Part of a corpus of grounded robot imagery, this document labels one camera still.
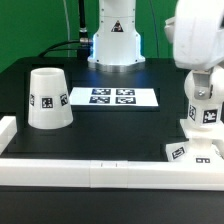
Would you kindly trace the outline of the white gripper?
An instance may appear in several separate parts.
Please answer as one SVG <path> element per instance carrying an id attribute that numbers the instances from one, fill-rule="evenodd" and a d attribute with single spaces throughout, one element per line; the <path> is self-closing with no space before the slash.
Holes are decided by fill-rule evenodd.
<path id="1" fill-rule="evenodd" d="M 165 32 L 176 66 L 194 70 L 194 97 L 209 99 L 210 68 L 224 61 L 224 0 L 178 0 Z"/>

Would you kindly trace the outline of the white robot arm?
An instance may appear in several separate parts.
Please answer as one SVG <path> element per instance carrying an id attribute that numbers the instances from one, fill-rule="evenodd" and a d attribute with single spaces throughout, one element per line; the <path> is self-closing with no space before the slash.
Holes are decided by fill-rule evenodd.
<path id="1" fill-rule="evenodd" d="M 93 36 L 91 68 L 126 72 L 145 62 L 135 29 L 136 0 L 99 0 L 99 29 Z M 166 21 L 175 64 L 195 75 L 194 97 L 208 99 L 212 68 L 224 61 L 224 0 L 178 0 Z"/>

